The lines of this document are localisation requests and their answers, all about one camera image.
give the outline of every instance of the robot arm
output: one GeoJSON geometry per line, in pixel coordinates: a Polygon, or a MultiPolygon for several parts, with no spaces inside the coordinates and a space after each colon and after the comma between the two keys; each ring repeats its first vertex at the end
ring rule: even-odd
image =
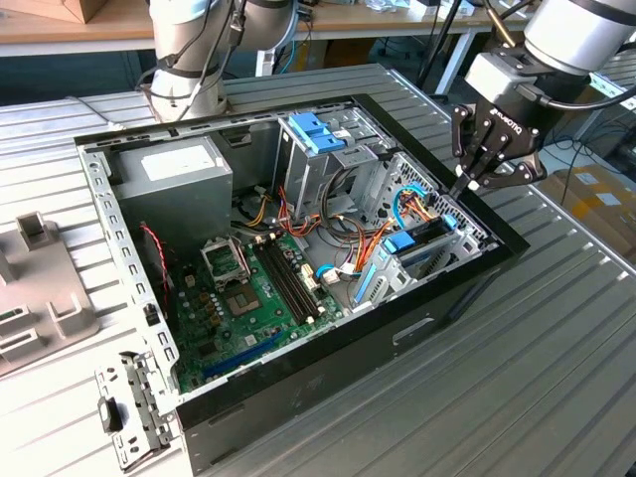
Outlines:
{"type": "Polygon", "coordinates": [[[466,81],[481,95],[452,113],[457,197],[466,187],[502,188],[546,177],[537,156],[564,111],[593,110],[636,94],[572,104],[636,29],[632,0],[544,0],[523,45],[503,44],[477,56],[466,81]],[[514,172],[497,169],[521,159],[514,172]]]}
{"type": "Polygon", "coordinates": [[[232,52],[270,50],[289,42],[298,22],[297,4],[150,0],[159,67],[148,93],[157,115],[174,121],[222,113],[226,102],[219,79],[232,52]]]}

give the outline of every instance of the metal table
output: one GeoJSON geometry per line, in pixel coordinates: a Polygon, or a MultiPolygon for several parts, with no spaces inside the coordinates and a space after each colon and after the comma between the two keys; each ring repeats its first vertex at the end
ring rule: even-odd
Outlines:
{"type": "MultiPolygon", "coordinates": [[[[453,163],[447,116],[379,66],[239,79],[228,92],[237,109],[366,92],[453,163]]],[[[152,121],[136,93],[89,101],[128,126],[152,121]]],[[[0,380],[7,475],[118,475],[92,371],[139,338],[71,144],[104,129],[66,100],[0,109],[0,228],[32,210],[55,220],[102,327],[0,380]]],[[[532,187],[484,199],[532,244],[522,262],[457,324],[213,475],[624,475],[636,458],[634,270],[532,187]]],[[[173,446],[134,474],[188,471],[173,446]]]]}

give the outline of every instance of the red cable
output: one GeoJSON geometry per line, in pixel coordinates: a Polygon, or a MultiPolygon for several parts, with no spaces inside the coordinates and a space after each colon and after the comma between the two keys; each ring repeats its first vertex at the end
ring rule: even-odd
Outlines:
{"type": "Polygon", "coordinates": [[[168,268],[166,267],[166,257],[163,254],[163,246],[161,246],[161,241],[156,236],[154,232],[152,232],[148,226],[139,226],[142,230],[144,230],[147,234],[150,235],[152,240],[155,242],[155,246],[157,247],[157,251],[159,252],[159,258],[161,259],[161,270],[162,270],[162,278],[163,278],[163,291],[164,291],[164,303],[165,309],[168,310],[168,268]]]}

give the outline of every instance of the green motherboard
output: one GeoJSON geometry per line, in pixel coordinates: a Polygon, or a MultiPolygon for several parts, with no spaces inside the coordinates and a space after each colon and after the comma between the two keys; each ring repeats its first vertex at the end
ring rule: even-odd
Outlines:
{"type": "MultiPolygon", "coordinates": [[[[287,280],[295,275],[296,286],[302,284],[303,296],[311,298],[319,313],[299,319],[298,306],[289,301],[287,282],[280,281],[282,273],[272,276],[271,260],[258,244],[243,247],[249,280],[230,282],[223,290],[215,287],[201,255],[193,256],[190,264],[171,270],[175,285],[171,301],[176,316],[169,323],[180,353],[176,371],[182,393],[342,317],[327,290],[322,286],[313,286],[312,290],[303,281],[301,269],[308,265],[293,237],[282,235],[272,242],[276,253],[285,257],[287,280]]],[[[222,251],[208,256],[208,260],[219,263],[222,272],[238,266],[222,251]]],[[[284,267],[281,263],[282,259],[276,266],[284,267]]]]}

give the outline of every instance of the robotiq logo text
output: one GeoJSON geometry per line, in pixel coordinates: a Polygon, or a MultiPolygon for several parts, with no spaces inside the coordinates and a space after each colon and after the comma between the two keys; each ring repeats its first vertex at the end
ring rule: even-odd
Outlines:
{"type": "Polygon", "coordinates": [[[513,121],[510,117],[505,116],[504,114],[502,114],[499,109],[496,109],[496,108],[493,107],[490,110],[490,113],[495,115],[495,116],[501,117],[502,120],[504,121],[504,123],[506,123],[506,125],[508,127],[510,127],[513,131],[515,131],[518,136],[521,136],[521,133],[524,132],[524,130],[522,129],[522,127],[519,124],[517,124],[515,121],[513,121]]]}

